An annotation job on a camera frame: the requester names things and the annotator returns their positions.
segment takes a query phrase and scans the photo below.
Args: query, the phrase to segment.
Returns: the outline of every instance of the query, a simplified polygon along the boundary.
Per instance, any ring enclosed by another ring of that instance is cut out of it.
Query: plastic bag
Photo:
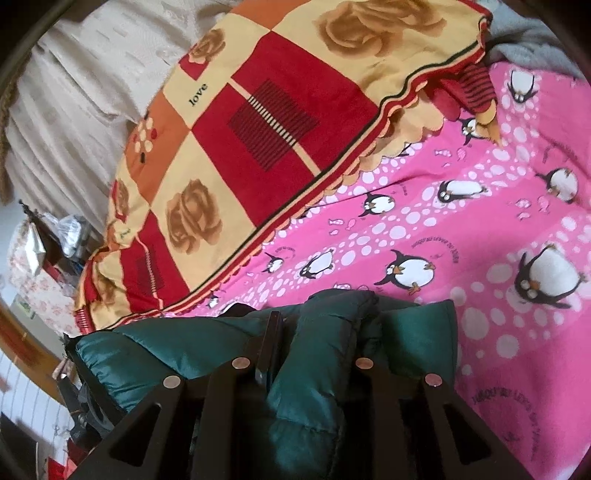
[[[56,234],[61,250],[67,258],[77,255],[79,247],[86,241],[90,232],[87,220],[79,215],[68,215],[58,220],[50,213],[43,214],[44,222]]]
[[[41,266],[45,260],[45,247],[37,232],[37,227],[34,223],[29,222],[27,226],[27,236],[25,241],[25,256],[31,274],[37,275],[41,271]]]

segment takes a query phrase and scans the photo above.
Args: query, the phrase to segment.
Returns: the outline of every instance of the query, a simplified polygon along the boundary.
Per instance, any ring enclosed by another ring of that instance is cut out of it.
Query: pink bedsheet
[[[467,114],[446,122],[292,221],[190,315],[332,287],[451,298],[458,392],[536,478],[566,479],[591,443],[591,89],[507,63],[491,78],[501,147]]]

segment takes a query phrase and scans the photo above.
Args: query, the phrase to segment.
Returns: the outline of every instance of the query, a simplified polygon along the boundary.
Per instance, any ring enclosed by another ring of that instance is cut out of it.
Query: cartoon penguin
[[[435,277],[435,265],[422,257],[404,255],[398,250],[392,250],[396,260],[386,267],[386,276],[374,285],[393,283],[399,288],[408,290],[409,295],[421,291]]]
[[[369,215],[381,215],[382,213],[389,212],[395,206],[394,199],[388,195],[374,195],[372,193],[366,193],[367,198],[363,203],[363,213],[359,215],[364,217]]]
[[[549,194],[566,203],[573,203],[579,191],[579,181],[570,168],[557,168],[547,175],[536,173],[536,177],[546,182]]]
[[[460,118],[460,122],[462,123],[462,135],[464,135],[464,137],[466,137],[466,139],[464,140],[464,146],[468,145],[468,143],[470,143],[470,140],[472,140],[472,138],[476,138],[477,140],[484,140],[484,137],[481,137],[476,132],[476,126],[478,125],[476,123],[476,118],[471,117],[471,118],[466,118],[465,120]]]
[[[263,273],[275,273],[281,268],[284,262],[282,258],[275,257],[274,255],[268,254],[267,252],[265,252],[265,255],[269,257],[269,263],[267,264],[266,269],[262,271]]]
[[[450,203],[454,200],[466,200],[473,198],[474,195],[487,192],[485,185],[471,180],[448,180],[439,185],[437,198],[442,203]]]
[[[334,249],[330,249],[323,254],[312,257],[312,259],[310,259],[310,261],[300,270],[300,276],[314,280],[319,273],[334,268],[332,263],[334,252]]]
[[[209,297],[209,301],[207,302],[207,306],[211,309],[214,309],[218,303],[220,303],[219,297],[212,293],[212,295]]]
[[[516,103],[525,103],[538,93],[537,90],[534,90],[534,75],[517,70],[511,72],[511,80],[507,83],[507,88]]]
[[[527,263],[525,255],[519,261],[515,277],[515,290],[519,296],[531,303],[569,309],[568,303],[559,300],[568,297],[581,282],[587,281],[585,275],[577,272],[575,266],[553,244],[546,245]]]

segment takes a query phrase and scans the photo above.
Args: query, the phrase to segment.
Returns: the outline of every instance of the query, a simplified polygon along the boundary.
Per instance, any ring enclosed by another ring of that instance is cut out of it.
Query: metal rivet
[[[360,368],[361,370],[369,370],[370,368],[373,367],[374,361],[371,360],[371,358],[367,358],[365,356],[360,356],[355,361],[355,365],[357,365],[357,368]]]
[[[251,364],[251,361],[246,358],[245,356],[239,356],[238,358],[235,358],[234,360],[232,360],[232,366],[236,369],[236,370],[243,370],[245,368],[248,368]]]
[[[166,377],[162,382],[162,385],[164,385],[166,388],[177,388],[180,384],[181,379],[176,375],[170,375],[169,377]]]
[[[427,374],[427,375],[425,375],[425,382],[430,387],[439,387],[442,385],[443,380],[437,374]]]

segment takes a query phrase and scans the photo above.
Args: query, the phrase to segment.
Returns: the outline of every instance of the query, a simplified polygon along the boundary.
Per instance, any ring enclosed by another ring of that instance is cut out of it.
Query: gray blanket
[[[477,2],[493,14],[486,42],[487,64],[507,59],[530,70],[550,70],[584,78],[556,35],[541,20],[524,18],[499,0]]]

